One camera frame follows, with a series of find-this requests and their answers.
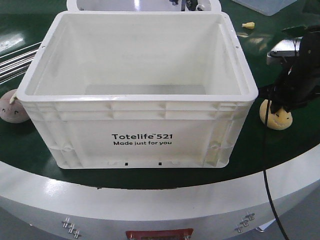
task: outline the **gray floor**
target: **gray floor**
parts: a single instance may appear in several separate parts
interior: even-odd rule
[[[320,240],[320,187],[280,219],[290,240]],[[283,239],[274,222],[266,232],[252,230],[228,240]],[[0,208],[0,240],[64,240],[64,238],[30,226]]]

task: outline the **stuffed toy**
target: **stuffed toy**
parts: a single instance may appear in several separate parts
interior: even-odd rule
[[[5,93],[0,98],[0,118],[8,123],[19,124],[29,120],[29,116],[16,97],[17,89]]]

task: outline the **red label plate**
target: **red label plate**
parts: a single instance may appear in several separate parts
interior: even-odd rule
[[[128,240],[189,240],[192,228],[165,231],[126,231]]]

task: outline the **metal rod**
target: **metal rod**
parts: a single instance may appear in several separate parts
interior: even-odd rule
[[[6,55],[0,56],[0,59],[5,58],[5,57],[7,57],[7,56],[10,56],[10,55],[12,55],[12,54],[18,53],[18,52],[20,52],[20,51],[22,51],[22,50],[29,49],[29,48],[31,48],[31,47],[33,47],[33,46],[40,45],[41,43],[42,43],[42,41],[37,42],[37,43],[35,43],[35,44],[32,44],[32,45],[30,45],[30,46],[26,46],[26,47],[21,48],[21,49],[19,49],[19,50],[17,50],[17,51],[10,52],[10,53],[8,53],[8,54],[6,54]]]
[[[31,63],[34,58],[35,58],[35,55],[31,55],[26,58],[15,61],[9,65],[6,65],[4,67],[0,67],[0,76],[7,71],[13,70],[15,67],[19,67],[20,65],[23,65],[26,63]]]
[[[3,69],[0,69],[0,78],[2,76],[6,76],[8,73],[14,71],[15,69],[18,69],[18,68],[25,66],[25,65],[30,65],[30,63],[32,62],[33,59],[34,59],[34,57],[30,56],[28,58],[20,60],[19,62],[15,62],[15,63],[11,64],[10,66],[6,66]]]
[[[21,59],[24,59],[24,58],[27,58],[29,56],[34,56],[36,53],[37,53],[38,49],[34,49],[34,50],[31,50],[31,51],[28,51],[24,54],[21,54],[19,56],[16,56],[16,57],[13,57],[13,58],[10,58],[9,60],[7,61],[3,61],[3,62],[0,62],[0,71],[2,68],[4,68],[5,66],[8,66],[8,65],[11,65],[13,64],[14,62],[17,62]]]
[[[13,71],[7,72],[6,74],[0,76],[0,83],[6,82],[8,78],[12,78],[13,75],[20,75],[21,73],[25,73],[28,69],[29,65],[21,66],[16,68]]]

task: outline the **clear plastic container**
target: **clear plastic container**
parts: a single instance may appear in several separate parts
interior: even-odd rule
[[[232,0],[266,16],[272,16],[297,0]]]

